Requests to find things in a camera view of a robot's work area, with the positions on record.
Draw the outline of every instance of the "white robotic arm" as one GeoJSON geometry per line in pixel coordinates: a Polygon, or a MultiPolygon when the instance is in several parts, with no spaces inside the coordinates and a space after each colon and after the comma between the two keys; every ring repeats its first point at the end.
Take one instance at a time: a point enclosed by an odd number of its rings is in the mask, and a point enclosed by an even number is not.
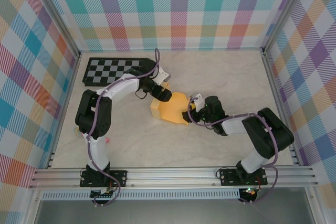
{"type": "MultiPolygon", "coordinates": [[[[188,112],[183,112],[183,118],[187,122],[203,121],[212,124],[215,133],[228,136],[237,133],[247,133],[254,145],[254,149],[249,155],[237,164],[237,173],[243,183],[254,172],[259,170],[267,161],[275,155],[275,145],[264,124],[255,116],[245,114],[244,116],[234,117],[225,114],[218,97],[211,96],[203,99],[197,93],[191,96],[194,107],[190,108],[190,119],[188,112]]],[[[284,150],[294,142],[294,136],[290,130],[269,108],[258,111],[257,116],[263,118],[275,138],[278,151],[284,150]]]]}
{"type": "MultiPolygon", "coordinates": [[[[105,87],[96,92],[87,90],[83,93],[79,109],[76,115],[76,124],[79,126],[80,132],[87,142],[90,143],[90,153],[92,160],[101,170],[109,168],[109,160],[106,156],[106,133],[111,125],[111,111],[112,108],[130,93],[136,93],[142,89],[145,93],[149,93],[160,101],[168,101],[171,97],[171,92],[161,87],[163,81],[167,81],[170,75],[166,73],[161,67],[158,68],[155,78],[144,77],[136,78],[143,73],[148,72],[155,63],[152,60],[144,60],[144,63],[136,69],[130,69],[125,73],[120,81],[111,88],[105,87]],[[92,135],[88,137],[91,131],[94,119],[93,107],[96,105],[97,97],[102,95],[99,103],[99,110],[95,130],[92,135]]],[[[88,162],[88,166],[97,170],[92,164],[92,160],[88,162]]]]}

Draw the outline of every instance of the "black and white checkerboard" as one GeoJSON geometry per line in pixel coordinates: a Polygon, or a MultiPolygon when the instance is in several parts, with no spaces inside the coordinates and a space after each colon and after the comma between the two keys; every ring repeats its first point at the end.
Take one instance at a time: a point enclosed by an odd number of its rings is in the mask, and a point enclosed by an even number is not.
{"type": "Polygon", "coordinates": [[[85,86],[105,87],[125,71],[137,67],[142,58],[90,58],[83,82],[85,86]]]}

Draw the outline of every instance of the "white bracket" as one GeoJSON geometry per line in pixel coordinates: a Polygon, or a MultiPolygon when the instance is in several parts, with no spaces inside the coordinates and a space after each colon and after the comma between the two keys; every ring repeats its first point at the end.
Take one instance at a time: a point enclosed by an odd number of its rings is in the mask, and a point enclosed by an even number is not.
{"type": "Polygon", "coordinates": [[[157,76],[153,79],[157,85],[161,85],[162,82],[170,80],[171,75],[169,73],[165,72],[161,67],[159,67],[158,71],[157,76]]]}
{"type": "Polygon", "coordinates": [[[196,106],[196,112],[199,112],[205,106],[205,101],[200,93],[195,93],[191,96],[192,99],[197,98],[194,100],[194,104],[196,106]]]}

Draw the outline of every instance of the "yellow foam block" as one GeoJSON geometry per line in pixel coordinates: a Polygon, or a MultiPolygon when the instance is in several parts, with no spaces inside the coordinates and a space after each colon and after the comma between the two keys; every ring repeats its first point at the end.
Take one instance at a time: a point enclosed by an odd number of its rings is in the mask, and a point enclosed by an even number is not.
{"type": "Polygon", "coordinates": [[[182,112],[186,111],[188,103],[189,100],[185,94],[173,92],[168,102],[160,102],[157,99],[153,99],[151,104],[152,115],[157,119],[170,123],[189,125],[182,117],[182,112]]]}
{"type": "MultiPolygon", "coordinates": [[[[161,86],[164,87],[165,89],[169,89],[169,83],[167,82],[162,83],[161,86]]],[[[160,101],[154,98],[151,103],[151,111],[152,111],[153,117],[156,119],[161,119],[160,112],[159,112],[159,106],[160,106],[160,101]]]]}

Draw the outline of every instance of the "marble-pattern surface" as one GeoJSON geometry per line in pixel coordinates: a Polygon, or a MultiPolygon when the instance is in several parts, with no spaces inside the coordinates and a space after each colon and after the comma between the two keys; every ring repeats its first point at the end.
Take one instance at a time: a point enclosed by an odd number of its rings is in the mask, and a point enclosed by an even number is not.
{"type": "MultiPolygon", "coordinates": [[[[53,168],[85,167],[87,148],[74,134],[75,116],[90,57],[149,57],[154,52],[84,53],[62,127],[53,168]]],[[[172,75],[172,91],[203,97],[217,95],[229,115],[269,107],[277,112],[259,51],[161,51],[160,66],[172,75]]],[[[204,127],[174,125],[151,115],[152,98],[128,95],[112,111],[110,142],[106,151],[111,167],[230,166],[253,149],[247,134],[219,136],[204,127]]],[[[277,165],[291,165],[289,150],[279,154],[277,165]]]]}

